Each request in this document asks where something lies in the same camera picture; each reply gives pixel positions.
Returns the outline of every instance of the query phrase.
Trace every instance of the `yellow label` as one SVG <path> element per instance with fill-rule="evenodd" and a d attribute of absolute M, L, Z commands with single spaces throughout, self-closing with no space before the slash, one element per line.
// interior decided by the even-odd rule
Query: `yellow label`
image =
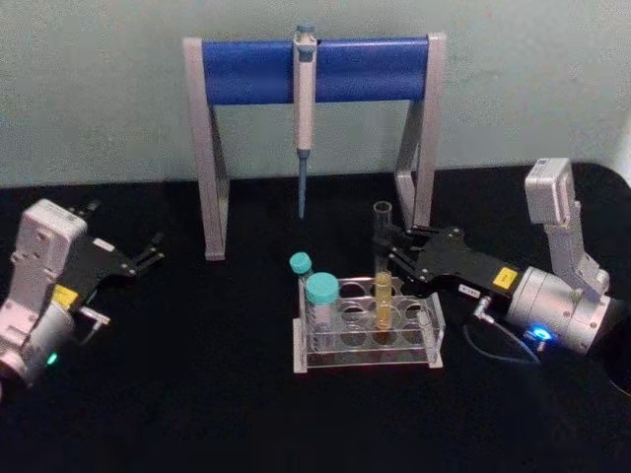
<path fill-rule="evenodd" d="M 514 271 L 511 268 L 502 268 L 500 272 L 497 273 L 493 284 L 502 289 L 508 290 L 513 284 L 513 281 L 515 281 L 515 278 L 517 278 L 517 271 Z"/>
<path fill-rule="evenodd" d="M 79 296 L 72 289 L 64 288 L 63 286 L 56 285 L 55 290 L 52 293 L 52 299 L 61 305 L 66 310 L 70 308 L 73 302 Z"/>

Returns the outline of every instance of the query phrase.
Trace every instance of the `black tablecloth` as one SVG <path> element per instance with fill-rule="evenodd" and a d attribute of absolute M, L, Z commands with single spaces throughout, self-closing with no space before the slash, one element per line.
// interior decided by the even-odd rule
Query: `black tablecloth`
<path fill-rule="evenodd" d="M 550 270 L 529 224 L 527 168 L 437 173 L 433 224 L 484 252 Z M 631 301 L 631 191 L 607 169 L 575 166 L 586 249 Z M 307 251 L 339 277 L 372 269 L 372 204 L 395 202 L 390 175 L 313 177 L 307 220 L 296 179 L 233 182 L 227 260 L 203 258 L 196 184 L 0 191 L 0 295 L 21 212 L 45 197 L 98 198 L 91 234 L 128 254 L 156 231 L 167 259 L 132 287 L 101 290 L 110 329 L 60 353 L 34 389 L 0 413 L 0 469 L 15 471 L 598 471 L 628 467 L 631 400 L 598 363 L 557 347 L 539 368 L 473 352 L 448 326 L 443 370 L 421 366 L 292 373 L 295 278 Z M 453 322 L 472 310 L 443 296 Z"/>

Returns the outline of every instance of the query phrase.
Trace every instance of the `pipette stand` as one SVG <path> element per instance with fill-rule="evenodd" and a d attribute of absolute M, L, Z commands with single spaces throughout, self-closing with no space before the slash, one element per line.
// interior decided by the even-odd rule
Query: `pipette stand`
<path fill-rule="evenodd" d="M 289 39 L 183 40 L 207 260 L 226 257 L 230 186 L 214 106 L 293 103 L 292 48 Z M 406 228 L 430 224 L 446 56 L 445 34 L 318 45 L 316 102 L 410 101 L 394 171 Z"/>
<path fill-rule="evenodd" d="M 338 310 L 325 329 L 310 321 L 299 281 L 300 316 L 293 320 L 294 372 L 312 368 L 426 364 L 442 368 L 445 320 L 438 295 L 404 296 L 392 279 L 391 330 L 375 327 L 374 278 L 340 279 Z"/>

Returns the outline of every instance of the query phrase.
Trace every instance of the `black cable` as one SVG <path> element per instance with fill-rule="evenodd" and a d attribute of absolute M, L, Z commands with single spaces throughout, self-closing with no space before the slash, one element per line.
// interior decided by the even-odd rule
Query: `black cable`
<path fill-rule="evenodd" d="M 489 352 L 487 352 L 485 350 L 482 350 L 471 339 L 471 335 L 469 333 L 468 324 L 465 324 L 465 325 L 462 326 L 462 334 L 464 335 L 464 339 L 466 340 L 466 343 L 468 343 L 469 346 L 473 350 L 475 350 L 477 353 L 479 353 L 480 355 L 482 355 L 484 357 L 490 358 L 492 360 L 498 360 L 500 362 L 519 363 L 519 364 L 522 364 L 522 365 L 540 365 L 541 361 L 540 361 L 539 357 L 530 349 L 530 347 L 526 343 L 524 343 L 522 340 L 520 340 L 520 338 L 517 335 L 515 335 L 513 332 L 511 332 L 506 327 L 500 325 L 499 323 L 491 323 L 490 325 L 498 328 L 502 333 L 504 333 L 506 336 L 508 336 L 511 340 L 513 340 L 514 342 L 517 342 L 518 345 L 529 356 L 529 359 L 514 358 L 514 357 L 504 357 L 502 355 L 495 355 L 493 353 L 489 353 Z"/>

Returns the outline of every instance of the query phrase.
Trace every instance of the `wall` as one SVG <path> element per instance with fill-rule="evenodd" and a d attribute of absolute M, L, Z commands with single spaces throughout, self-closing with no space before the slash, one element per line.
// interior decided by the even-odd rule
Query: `wall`
<path fill-rule="evenodd" d="M 180 40 L 445 31 L 439 164 L 615 166 L 631 102 L 627 0 L 3 0 L 0 186 L 194 177 Z M 319 105 L 313 173 L 391 169 L 403 103 Z M 289 106 L 219 110 L 235 176 L 296 172 Z"/>

